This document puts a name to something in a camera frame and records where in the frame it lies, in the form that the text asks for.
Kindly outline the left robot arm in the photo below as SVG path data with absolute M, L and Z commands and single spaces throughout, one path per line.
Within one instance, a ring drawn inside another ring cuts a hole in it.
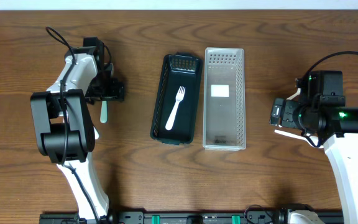
M 108 47 L 96 37 L 86 37 L 82 47 L 70 47 L 65 66 L 53 85 L 30 97 L 37 147 L 63 172 L 78 204 L 78 213 L 41 215 L 42 223 L 113 223 L 109 197 L 93 164 L 99 138 L 88 105 L 102 103 L 102 123 L 108 120 L 108 102 L 124 101 L 124 84 L 113 76 L 114 66 L 105 56 Z

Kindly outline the white plastic fork angled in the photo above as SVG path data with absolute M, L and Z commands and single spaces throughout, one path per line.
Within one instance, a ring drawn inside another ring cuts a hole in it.
M 99 139 L 99 132 L 98 132 L 98 130 L 96 129 L 95 126 L 93 126 L 93 129 L 94 129 L 94 138 L 95 138 L 95 139 Z

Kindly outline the white plastic fork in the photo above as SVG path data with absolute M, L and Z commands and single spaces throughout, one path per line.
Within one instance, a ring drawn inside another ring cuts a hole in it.
M 186 88 L 184 86 L 180 86 L 177 91 L 177 94 L 175 97 L 175 104 L 173 106 L 173 109 L 172 109 L 170 116 L 168 117 L 167 123 L 165 125 L 165 129 L 167 131 L 170 131 L 173 128 L 173 124 L 175 122 L 175 117 L 177 115 L 178 106 L 181 103 L 181 101 L 184 99 L 185 90 L 186 90 Z

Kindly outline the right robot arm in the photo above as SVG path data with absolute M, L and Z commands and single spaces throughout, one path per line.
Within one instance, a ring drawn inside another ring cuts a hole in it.
M 322 148 L 333 169 L 345 223 L 358 223 L 358 108 L 346 107 L 342 72 L 322 70 L 296 80 L 297 91 L 274 100 L 269 123 L 300 130 Z

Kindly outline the pale green plastic fork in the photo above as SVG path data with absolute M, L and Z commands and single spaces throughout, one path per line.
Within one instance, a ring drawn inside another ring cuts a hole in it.
M 100 114 L 100 122 L 106 123 L 108 121 L 108 102 L 102 101 L 101 103 L 101 114 Z

